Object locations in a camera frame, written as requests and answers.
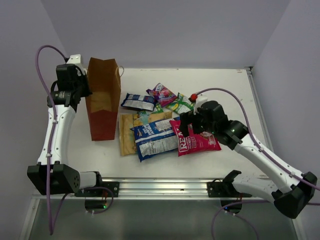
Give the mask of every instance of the white and blue snack bag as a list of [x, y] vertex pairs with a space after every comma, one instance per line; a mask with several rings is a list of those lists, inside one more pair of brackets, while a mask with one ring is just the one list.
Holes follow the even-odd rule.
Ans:
[[153, 111], [156, 103], [157, 101], [153, 96], [127, 93], [125, 99], [121, 103], [121, 107]]
[[140, 162], [178, 148], [178, 137], [170, 124], [172, 120], [173, 118], [158, 120], [132, 128]]

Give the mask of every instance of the gray wall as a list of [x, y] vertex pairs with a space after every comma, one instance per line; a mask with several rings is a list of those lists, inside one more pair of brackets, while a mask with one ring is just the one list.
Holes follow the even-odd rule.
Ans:
[[[20, 235], [33, 186], [28, 165], [37, 162], [47, 126], [46, 93], [35, 70], [35, 53], [44, 44], [64, 50], [38, 0], [1, 1], [0, 7], [0, 238]], [[62, 59], [41, 55], [43, 76], [52, 82]]]
[[[320, 177], [319, 0], [291, 0], [253, 76], [275, 152]], [[319, 215], [318, 207], [301, 213], [311, 240], [319, 239]]]
[[253, 66], [290, 0], [42, 0], [69, 54], [124, 67]]

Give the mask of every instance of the snack bag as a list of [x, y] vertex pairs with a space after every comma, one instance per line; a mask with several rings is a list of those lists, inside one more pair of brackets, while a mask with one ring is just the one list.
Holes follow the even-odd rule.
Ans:
[[172, 111], [155, 113], [150, 115], [142, 115], [133, 121], [133, 127], [142, 126], [158, 120], [171, 119], [171, 118], [172, 118]]
[[149, 115], [149, 114], [159, 114], [159, 113], [163, 113], [164, 110], [162, 109], [160, 103], [156, 103], [153, 109], [153, 112], [147, 112], [147, 111], [138, 111], [137, 113], [140, 115]]
[[138, 118], [139, 114], [121, 114], [119, 116], [119, 139], [121, 156], [137, 153], [135, 137], [130, 128], [134, 127], [134, 120]]
[[172, 118], [172, 112], [162, 112], [141, 119], [139, 114], [121, 114], [119, 116], [119, 138], [121, 156], [137, 153], [134, 132], [131, 128], [148, 124], [157, 120]]
[[176, 114], [183, 114], [194, 109], [194, 103], [190, 102], [189, 99], [178, 92], [178, 97], [172, 103], [169, 103], [166, 108], [174, 111]]
[[153, 111], [157, 101], [153, 96], [127, 93], [121, 107]]
[[150, 96], [154, 96], [155, 100], [160, 103], [161, 107], [172, 103], [177, 98], [177, 96], [172, 91], [163, 86], [161, 83], [158, 83], [153, 90], [148, 89], [146, 90], [146, 92]]
[[178, 138], [172, 130], [170, 120], [173, 118], [134, 127], [134, 139], [140, 162], [178, 148]]
[[180, 120], [171, 120], [170, 124], [172, 126], [173, 132], [178, 137], [178, 156], [183, 156], [187, 154], [193, 154], [204, 151], [220, 151], [221, 147], [218, 140], [213, 134], [209, 132], [202, 132], [201, 134], [194, 134], [192, 125], [188, 126], [189, 136], [184, 137], [182, 132], [179, 130]]

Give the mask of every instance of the purple cable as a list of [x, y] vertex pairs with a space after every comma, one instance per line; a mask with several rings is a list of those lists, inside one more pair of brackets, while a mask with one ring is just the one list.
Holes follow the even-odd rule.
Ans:
[[[205, 89], [205, 90], [202, 90], [202, 91], [197, 92], [196, 95], [199, 95], [199, 94], [202, 94], [202, 93], [204, 93], [204, 92], [211, 91], [211, 90], [218, 90], [218, 91], [222, 91], [222, 92], [225, 92], [225, 93], [227, 93], [227, 94], [230, 94], [230, 95], [238, 102], [238, 104], [240, 105], [240, 108], [241, 108], [241, 110], [242, 110], [242, 112], [243, 112], [244, 119], [245, 119], [245, 123], [246, 123], [246, 125], [247, 125], [247, 127], [248, 127], [249, 135], [250, 135], [252, 141], [254, 142], [254, 144], [258, 147], [258, 149], [259, 149], [271, 162], [273, 162], [275, 165], [277, 165], [277, 166], [278, 166], [281, 170], [283, 170], [285, 173], [291, 175], [292, 173], [291, 173], [289, 170], [287, 170], [284, 166], [282, 166], [280, 163], [278, 163], [270, 154], [268, 154], [265, 150], [263, 150], [263, 149], [261, 148], [261, 146], [258, 144], [258, 142], [256, 141], [256, 139], [255, 139], [255, 137], [254, 137], [254, 135], [253, 135], [253, 132], [252, 132], [252, 130], [251, 130], [251, 127], [250, 127], [250, 124], [249, 124], [249, 120], [248, 120], [248, 116], [247, 116], [246, 110], [245, 110], [244, 106], [242, 105], [241, 101], [239, 100], [239, 98], [237, 98], [236, 95], [234, 95], [234, 94], [233, 94], [231, 91], [229, 91], [229, 90], [226, 90], [226, 89], [224, 89], [224, 88], [219, 88], [219, 87], [207, 88], [207, 89]], [[312, 183], [310, 183], [310, 182], [302, 179], [301, 177], [298, 177], [298, 176], [296, 176], [296, 175], [293, 175], [293, 177], [294, 177], [295, 179], [303, 182], [304, 184], [306, 184], [306, 185], [308, 185], [308, 186], [310, 186], [310, 187], [312, 187], [312, 188], [317, 189], [318, 191], [320, 191], [320, 187], [318, 187], [318, 186], [316, 186], [316, 185], [313, 185]]]
[[[216, 221], [216, 218], [218, 216], [218, 214], [224, 210], [225, 208], [228, 208], [228, 207], [231, 207], [231, 206], [234, 206], [234, 205], [238, 205], [238, 204], [264, 204], [264, 203], [268, 203], [268, 201], [266, 200], [250, 200], [250, 201], [237, 201], [237, 202], [232, 202], [230, 204], [227, 204], [225, 206], [222, 206], [213, 216], [213, 219], [212, 219], [212, 222], [211, 222], [211, 236], [212, 236], [212, 239], [215, 240], [216, 237], [215, 237], [215, 231], [214, 231], [214, 227], [215, 227], [215, 221]], [[245, 219], [243, 216], [240, 216], [240, 215], [235, 215], [236, 217], [242, 219], [243, 221], [245, 221], [247, 224], [249, 224], [253, 230], [254, 230], [254, 233], [256, 235], [256, 239], [259, 240], [259, 234], [258, 234], [258, 231], [257, 229], [247, 220]]]
[[[103, 210], [101, 210], [101, 211], [95, 211], [95, 212], [93, 212], [93, 214], [102, 214], [102, 213], [104, 213], [105, 211], [107, 211], [107, 210], [111, 207], [112, 203], [114, 202], [114, 193], [113, 193], [109, 188], [106, 188], [106, 187], [103, 187], [103, 186], [87, 187], [87, 188], [85, 188], [84, 190], [97, 190], [97, 189], [105, 190], [105, 191], [109, 192], [110, 195], [111, 195], [111, 202], [109, 203], [109, 206], [108, 206], [108, 207], [106, 207], [105, 209], [103, 209]], [[63, 195], [63, 197], [61, 198], [61, 200], [60, 200], [60, 202], [59, 202], [59, 206], [58, 206], [58, 208], [57, 208], [57, 210], [56, 210], [56, 214], [55, 214], [55, 217], [54, 217], [54, 220], [53, 220], [53, 223], [52, 223], [52, 224], [53, 224], [53, 226], [52, 226], [52, 229], [53, 229], [53, 230], [55, 229], [56, 222], [57, 222], [57, 218], [58, 218], [59, 211], [60, 211], [60, 209], [61, 209], [62, 203], [64, 202], [64, 200], [65, 200], [65, 198], [66, 198], [67, 195], [68, 195], [68, 193], [66, 193], [65, 195]]]
[[[52, 109], [53, 109], [53, 122], [52, 122], [52, 128], [51, 128], [51, 131], [50, 131], [50, 136], [49, 136], [49, 140], [48, 140], [48, 147], [47, 147], [47, 154], [50, 155], [51, 154], [51, 147], [52, 147], [52, 140], [53, 140], [53, 137], [54, 137], [54, 133], [55, 133], [55, 129], [56, 129], [56, 124], [57, 124], [57, 110], [56, 110], [56, 105], [54, 103], [54, 100], [50, 94], [50, 91], [41, 75], [41, 72], [40, 72], [40, 68], [39, 68], [39, 54], [41, 52], [42, 49], [45, 49], [45, 48], [51, 48], [51, 49], [54, 49], [56, 50], [62, 57], [63, 59], [66, 59], [65, 55], [59, 50], [57, 49], [56, 47], [52, 46], [52, 45], [43, 45], [41, 46], [37, 51], [36, 51], [36, 54], [35, 54], [35, 69], [36, 69], [36, 72], [39, 76], [39, 79], [42, 83], [42, 86], [46, 92], [46, 94], [48, 95], [49, 97], [49, 100], [52, 104]], [[50, 160], [51, 160], [51, 157], [48, 156], [46, 158], [46, 208], [47, 208], [47, 213], [48, 213], [48, 218], [49, 218], [49, 232], [50, 232], [50, 235], [52, 235], [54, 233], [54, 225], [56, 223], [56, 219], [57, 219], [57, 216], [58, 216], [58, 213], [59, 213], [59, 210], [60, 210], [60, 207], [58, 208], [57, 210], [57, 213], [56, 213], [56, 217], [54, 219], [54, 222], [52, 221], [52, 212], [51, 212], [51, 201], [50, 201]], [[62, 204], [63, 200], [66, 198], [67, 195], [64, 195], [63, 198], [61, 199], [60, 201], [60, 204]]]
[[320, 202], [308, 202], [307, 205], [309, 205], [309, 206], [320, 206]]

